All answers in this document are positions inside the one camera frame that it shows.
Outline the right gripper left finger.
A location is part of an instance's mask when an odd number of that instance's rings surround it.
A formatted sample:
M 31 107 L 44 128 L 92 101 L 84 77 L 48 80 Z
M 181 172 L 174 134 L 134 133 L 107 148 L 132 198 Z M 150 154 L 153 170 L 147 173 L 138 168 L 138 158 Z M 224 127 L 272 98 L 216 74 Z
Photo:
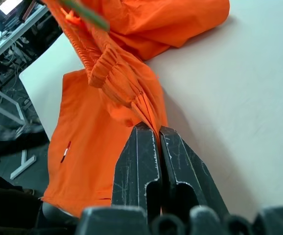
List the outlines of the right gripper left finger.
M 138 206 L 148 216 L 161 210 L 162 174 L 154 132 L 143 122 L 133 127 L 116 163 L 112 205 Z

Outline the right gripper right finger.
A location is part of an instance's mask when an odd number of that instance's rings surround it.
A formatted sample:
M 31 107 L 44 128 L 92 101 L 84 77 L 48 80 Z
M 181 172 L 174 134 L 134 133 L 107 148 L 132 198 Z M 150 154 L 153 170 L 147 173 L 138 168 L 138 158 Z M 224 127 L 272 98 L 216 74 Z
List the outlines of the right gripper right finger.
M 166 176 L 166 207 L 177 216 L 189 216 L 195 206 L 207 206 L 219 216 L 228 209 L 205 163 L 181 136 L 168 127 L 160 129 Z

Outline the orange shorts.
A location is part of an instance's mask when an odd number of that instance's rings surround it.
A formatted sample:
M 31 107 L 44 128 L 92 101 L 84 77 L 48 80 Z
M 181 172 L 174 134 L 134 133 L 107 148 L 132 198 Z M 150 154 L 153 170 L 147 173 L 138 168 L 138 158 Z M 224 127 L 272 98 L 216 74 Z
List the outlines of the orange shorts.
M 63 76 L 48 149 L 43 201 L 80 216 L 110 206 L 116 162 L 139 122 L 166 126 L 162 87 L 146 60 L 226 21 L 229 0 L 73 0 L 110 25 L 105 32 L 60 0 L 43 0 L 84 69 Z

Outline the green wire hanger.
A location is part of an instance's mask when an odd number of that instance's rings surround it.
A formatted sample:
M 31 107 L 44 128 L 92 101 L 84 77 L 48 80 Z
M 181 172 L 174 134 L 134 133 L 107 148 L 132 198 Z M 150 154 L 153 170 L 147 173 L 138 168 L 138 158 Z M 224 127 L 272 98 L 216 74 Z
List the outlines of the green wire hanger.
M 98 28 L 106 32 L 110 31 L 109 23 L 105 19 L 103 19 L 92 9 L 84 6 L 82 3 L 78 2 L 77 0 L 59 0 L 59 1 L 63 5 L 74 10 L 79 16 L 85 18 L 87 21 L 97 26 Z

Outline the white desk with clutter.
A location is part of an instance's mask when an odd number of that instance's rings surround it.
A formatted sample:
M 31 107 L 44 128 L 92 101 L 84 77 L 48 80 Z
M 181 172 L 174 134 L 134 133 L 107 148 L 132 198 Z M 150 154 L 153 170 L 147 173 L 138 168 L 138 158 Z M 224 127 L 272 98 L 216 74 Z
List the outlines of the white desk with clutter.
M 36 11 L 32 13 L 27 20 L 19 25 L 12 33 L 5 39 L 0 41 L 0 55 L 3 54 L 11 45 L 15 43 L 25 32 L 27 32 L 41 17 L 47 12 L 48 8 L 44 5 L 38 5 Z

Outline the white metal desk frame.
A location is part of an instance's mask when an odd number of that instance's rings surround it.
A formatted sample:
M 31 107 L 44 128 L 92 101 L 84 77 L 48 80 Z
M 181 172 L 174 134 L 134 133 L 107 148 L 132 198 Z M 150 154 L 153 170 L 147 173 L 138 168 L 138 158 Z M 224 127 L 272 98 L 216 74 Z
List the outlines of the white metal desk frame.
M 20 105 L 17 101 L 13 100 L 6 94 L 0 91 L 0 97 L 2 99 L 7 100 L 8 102 L 12 103 L 18 112 L 18 115 L 14 115 L 10 113 L 9 111 L 5 110 L 4 108 L 0 107 L 0 114 L 3 116 L 13 120 L 14 122 L 18 123 L 19 125 L 25 125 L 28 124 L 27 119 L 22 112 L 22 109 L 20 108 Z M 11 174 L 10 174 L 10 179 L 14 180 L 17 178 L 19 175 L 21 175 L 26 169 L 28 169 L 30 166 L 32 166 L 35 162 L 37 161 L 37 157 L 35 155 L 32 155 L 29 159 L 27 158 L 27 150 L 22 150 L 22 155 L 21 155 L 21 164 L 20 166 L 15 169 Z

